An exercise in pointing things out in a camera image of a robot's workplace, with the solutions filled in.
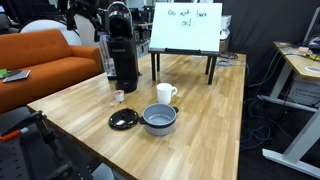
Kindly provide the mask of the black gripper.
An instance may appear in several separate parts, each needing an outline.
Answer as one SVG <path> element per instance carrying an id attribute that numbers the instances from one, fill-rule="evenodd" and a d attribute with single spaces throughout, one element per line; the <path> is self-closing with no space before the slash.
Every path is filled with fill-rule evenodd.
<path id="1" fill-rule="evenodd" d="M 75 15 L 81 15 L 89 20 L 94 28 L 94 41 L 100 40 L 99 33 L 102 31 L 102 25 L 98 19 L 100 0 L 73 0 L 70 8 L 66 11 L 67 29 L 75 29 Z"/>

